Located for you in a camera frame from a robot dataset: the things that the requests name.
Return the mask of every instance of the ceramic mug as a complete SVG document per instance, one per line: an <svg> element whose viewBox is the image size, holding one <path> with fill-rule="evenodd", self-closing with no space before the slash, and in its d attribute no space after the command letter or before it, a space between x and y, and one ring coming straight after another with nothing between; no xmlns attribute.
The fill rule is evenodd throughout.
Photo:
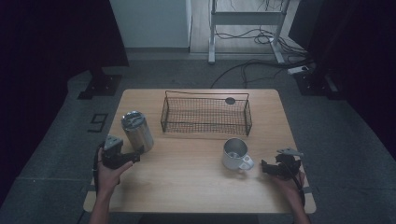
<svg viewBox="0 0 396 224"><path fill-rule="evenodd" d="M248 146L239 138L230 138L225 142L222 162L230 170L250 170L254 165L248 155Z"/></svg>

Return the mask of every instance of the metal wire basket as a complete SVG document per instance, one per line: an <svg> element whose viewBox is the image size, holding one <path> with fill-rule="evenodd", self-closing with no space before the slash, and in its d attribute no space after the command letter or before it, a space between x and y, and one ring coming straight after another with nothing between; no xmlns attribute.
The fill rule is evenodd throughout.
<svg viewBox="0 0 396 224"><path fill-rule="evenodd" d="M249 135L248 93L166 91L161 125L164 133Z"/></svg>

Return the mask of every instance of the wooden table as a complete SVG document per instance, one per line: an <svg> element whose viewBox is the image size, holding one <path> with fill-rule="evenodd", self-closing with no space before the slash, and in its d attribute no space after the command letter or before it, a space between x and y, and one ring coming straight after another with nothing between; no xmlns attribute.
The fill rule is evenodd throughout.
<svg viewBox="0 0 396 224"><path fill-rule="evenodd" d="M172 90L205 93L249 93L253 126L242 138L255 165L249 171L231 171L221 162L223 145L232 134L163 133L161 115L165 91L126 90L109 134L124 140L122 151L132 151L120 119L129 111L146 115L154 147L141 162L125 172L110 203L111 212L134 213L288 213L283 195L261 160L276 164L277 149L295 148L282 103L275 90ZM314 213L311 193L305 194L305 212ZM89 191L84 209L91 211L95 192Z"/></svg>

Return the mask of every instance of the aluminum can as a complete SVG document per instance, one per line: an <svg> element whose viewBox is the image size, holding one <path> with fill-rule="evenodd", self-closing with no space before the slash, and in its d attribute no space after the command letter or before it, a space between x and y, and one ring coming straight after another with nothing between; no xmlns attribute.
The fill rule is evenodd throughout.
<svg viewBox="0 0 396 224"><path fill-rule="evenodd" d="M144 114L139 111L128 112L122 116L121 125L134 151L143 154L152 149L154 140Z"/></svg>

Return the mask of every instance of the metal rack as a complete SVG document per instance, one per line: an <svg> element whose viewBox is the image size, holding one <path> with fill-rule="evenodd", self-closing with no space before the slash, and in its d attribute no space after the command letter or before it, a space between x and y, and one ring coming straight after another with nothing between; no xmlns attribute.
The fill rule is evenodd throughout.
<svg viewBox="0 0 396 224"><path fill-rule="evenodd" d="M163 132L248 135L252 127L248 93L166 91Z"/></svg>
<svg viewBox="0 0 396 224"><path fill-rule="evenodd" d="M285 60L280 52L278 40L285 21L290 0L285 0L281 11L270 12L217 12L216 0L212 0L210 13L210 37L209 37L209 63L215 62L215 27L216 25L276 25L274 38L270 38L271 48L278 63Z"/></svg>

